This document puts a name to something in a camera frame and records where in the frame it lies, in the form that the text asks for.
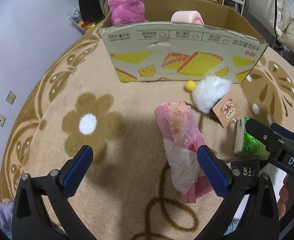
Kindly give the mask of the person right hand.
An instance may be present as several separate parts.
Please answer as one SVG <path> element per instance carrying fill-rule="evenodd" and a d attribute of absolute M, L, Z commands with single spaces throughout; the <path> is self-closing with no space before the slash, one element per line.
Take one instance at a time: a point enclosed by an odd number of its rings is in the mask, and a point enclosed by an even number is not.
<path fill-rule="evenodd" d="M 277 203 L 279 219 L 281 219 L 286 213 L 286 202 L 289 199 L 288 180 L 289 180 L 289 175 L 286 175 L 283 181 L 282 189 L 279 192 L 280 199 Z"/>

